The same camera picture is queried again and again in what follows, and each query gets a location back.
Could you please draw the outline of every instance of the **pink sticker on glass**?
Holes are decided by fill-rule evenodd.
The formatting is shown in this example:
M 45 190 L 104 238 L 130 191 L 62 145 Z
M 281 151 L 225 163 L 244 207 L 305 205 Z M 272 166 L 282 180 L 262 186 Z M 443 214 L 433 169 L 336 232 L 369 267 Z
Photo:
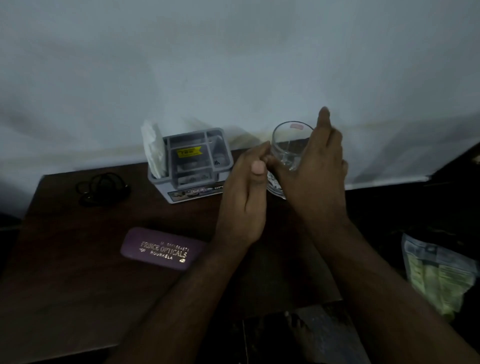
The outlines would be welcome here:
M 303 125 L 302 124 L 290 124 L 290 128 L 303 130 Z

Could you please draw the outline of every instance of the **gray plastic organizer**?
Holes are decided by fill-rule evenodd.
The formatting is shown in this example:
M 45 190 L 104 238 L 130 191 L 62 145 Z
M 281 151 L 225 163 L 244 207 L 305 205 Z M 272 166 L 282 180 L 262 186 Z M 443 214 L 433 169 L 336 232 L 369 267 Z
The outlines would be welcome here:
M 233 166 L 225 133 L 220 128 L 166 136 L 168 175 L 148 179 L 171 203 L 220 194 Z

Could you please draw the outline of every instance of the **purple eyeglass case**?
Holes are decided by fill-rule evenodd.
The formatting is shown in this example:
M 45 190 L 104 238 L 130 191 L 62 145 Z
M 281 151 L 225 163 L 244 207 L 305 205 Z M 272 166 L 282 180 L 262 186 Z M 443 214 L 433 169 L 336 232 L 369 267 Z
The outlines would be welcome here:
M 132 228 L 128 230 L 120 252 L 126 258 L 186 270 L 205 245 L 205 242 L 184 236 L 145 228 Z

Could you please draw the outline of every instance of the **person's left hand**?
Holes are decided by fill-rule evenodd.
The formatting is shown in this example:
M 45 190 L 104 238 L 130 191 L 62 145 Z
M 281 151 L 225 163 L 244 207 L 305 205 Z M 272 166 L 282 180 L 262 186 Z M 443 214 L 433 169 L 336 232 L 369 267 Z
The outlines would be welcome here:
M 260 160 L 270 142 L 247 150 L 237 160 L 223 186 L 214 240 L 248 248 L 265 226 L 267 168 Z

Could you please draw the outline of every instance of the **person's right hand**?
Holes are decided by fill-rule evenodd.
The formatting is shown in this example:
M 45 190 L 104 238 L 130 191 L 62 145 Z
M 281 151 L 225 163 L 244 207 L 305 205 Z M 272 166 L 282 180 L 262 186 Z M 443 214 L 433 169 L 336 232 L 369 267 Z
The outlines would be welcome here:
M 323 107 L 303 151 L 300 165 L 289 170 L 272 155 L 264 157 L 285 197 L 308 225 L 331 229 L 348 220 L 342 133 L 332 128 L 330 111 Z

